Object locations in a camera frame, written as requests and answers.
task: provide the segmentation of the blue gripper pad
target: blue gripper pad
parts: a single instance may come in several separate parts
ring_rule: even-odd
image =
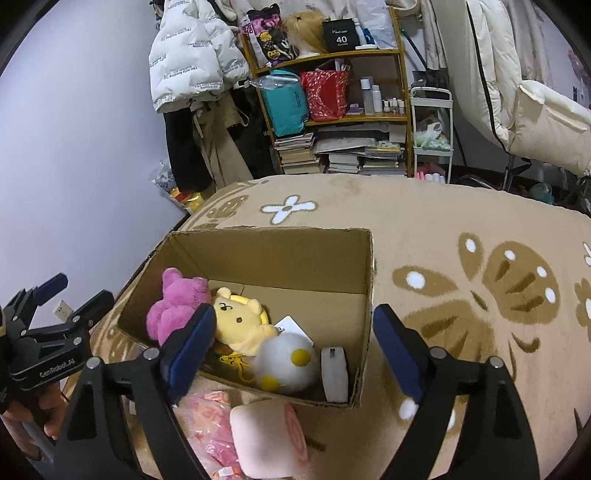
[[[35,305],[40,307],[44,305],[59,292],[65,290],[68,286],[68,277],[63,273],[58,273],[55,277],[47,280],[43,285],[39,285],[33,290],[33,300]]]
[[[164,342],[160,374],[168,385],[168,399],[177,405],[189,391],[216,333],[216,313],[201,304],[184,328],[173,331]]]
[[[420,358],[428,351],[427,345],[387,304],[374,310],[374,334],[403,393],[419,404],[425,393]]]

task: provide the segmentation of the plastic bag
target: plastic bag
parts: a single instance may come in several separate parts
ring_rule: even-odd
[[[277,90],[278,88],[297,85],[300,79],[288,75],[265,75],[256,80],[247,80],[249,85],[261,90]]]
[[[297,57],[295,49],[279,28],[281,25],[279,5],[273,4],[261,10],[249,10],[246,14],[251,21],[252,30],[261,51],[271,65]]]
[[[414,145],[432,150],[451,150],[452,148],[447,137],[443,135],[443,125],[433,115],[417,124]]]
[[[544,202],[548,205],[554,203],[554,196],[552,195],[552,186],[548,183],[536,183],[530,188],[530,198],[538,202]]]
[[[261,46],[258,43],[255,35],[255,29],[252,26],[251,19],[246,15],[240,22],[242,33],[248,37],[248,41],[251,44],[252,52],[255,55],[256,63],[259,67],[264,67],[267,63],[267,58],[261,50]]]
[[[378,48],[398,48],[392,19],[384,0],[357,0],[357,17]]]
[[[201,193],[184,194],[177,188],[177,183],[168,161],[160,161],[158,168],[150,174],[150,180],[179,208],[189,213],[196,212],[205,203]]]
[[[345,116],[349,72],[314,70],[300,73],[300,78],[312,120],[338,120]]]
[[[227,392],[187,395],[174,409],[174,414],[193,452],[212,479],[243,479],[230,429]]]
[[[261,95],[265,99],[267,112],[269,112],[273,124],[273,130],[277,137],[298,134],[304,129],[304,124],[308,121],[306,95],[296,74],[277,69],[271,72],[271,76],[275,75],[292,77],[296,82],[281,88],[261,90]]]

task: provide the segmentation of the cardboard box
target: cardboard box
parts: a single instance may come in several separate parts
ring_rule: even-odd
[[[314,342],[342,346],[349,368],[349,402],[326,402],[322,384],[293,397],[293,403],[335,407],[359,405],[371,331],[372,238],[368,230],[319,228],[224,228],[173,232],[153,252],[118,321],[127,335],[153,345],[145,317],[162,298],[162,272],[177,267],[185,277],[209,279],[212,293],[228,286],[232,293],[257,299],[272,324],[290,315]],[[201,374],[264,396],[240,381],[235,369],[221,364],[210,350]]]

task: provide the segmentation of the white flower pattern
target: white flower pattern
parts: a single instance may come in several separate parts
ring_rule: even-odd
[[[591,267],[591,248],[589,248],[589,246],[585,242],[583,242],[583,247],[587,252],[587,255],[584,256],[585,263]]]
[[[289,217],[291,212],[299,212],[302,210],[312,211],[318,208],[316,202],[309,201],[298,203],[299,200],[299,195],[291,195],[285,199],[283,205],[264,205],[261,207],[261,212],[274,213],[275,215],[271,219],[271,224],[279,225]]]

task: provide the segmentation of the white card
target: white card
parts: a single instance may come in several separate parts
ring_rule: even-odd
[[[312,340],[310,340],[310,337],[308,337],[306,335],[304,330],[302,330],[301,327],[296,323],[296,321],[293,318],[291,318],[289,315],[287,317],[283,318],[283,320],[280,320],[279,322],[277,322],[274,326],[275,326],[275,328],[277,328],[277,330],[279,330],[279,334],[287,332],[287,333],[295,333],[296,335],[302,335],[309,340],[309,342],[312,344],[312,346],[314,346],[314,342]]]

